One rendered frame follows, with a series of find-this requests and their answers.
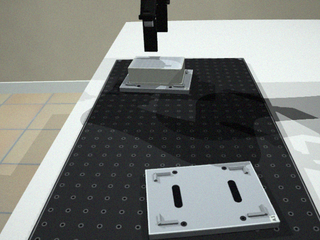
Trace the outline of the black perforated breadboard plate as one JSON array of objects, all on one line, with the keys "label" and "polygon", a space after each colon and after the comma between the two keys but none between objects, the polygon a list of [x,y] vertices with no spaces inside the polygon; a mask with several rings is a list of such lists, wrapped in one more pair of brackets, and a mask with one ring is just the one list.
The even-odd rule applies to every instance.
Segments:
[{"label": "black perforated breadboard plate", "polygon": [[189,94],[121,92],[117,59],[28,240],[150,240],[146,171],[250,161],[279,227],[153,240],[320,240],[320,214],[244,58],[185,58]]}]

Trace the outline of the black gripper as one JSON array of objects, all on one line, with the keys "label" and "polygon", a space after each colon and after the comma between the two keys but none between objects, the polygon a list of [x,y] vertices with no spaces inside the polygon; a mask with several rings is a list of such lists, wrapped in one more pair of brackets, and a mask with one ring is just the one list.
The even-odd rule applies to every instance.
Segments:
[{"label": "black gripper", "polygon": [[144,52],[158,52],[157,33],[168,32],[170,0],[140,0],[139,20],[143,25]]}]

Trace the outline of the white rectangular block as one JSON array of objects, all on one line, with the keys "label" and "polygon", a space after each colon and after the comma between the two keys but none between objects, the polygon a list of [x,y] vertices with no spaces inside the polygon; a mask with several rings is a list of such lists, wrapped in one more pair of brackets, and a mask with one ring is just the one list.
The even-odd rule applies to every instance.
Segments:
[{"label": "white rectangular block", "polygon": [[128,67],[129,84],[148,86],[183,85],[184,56],[135,56]]}]

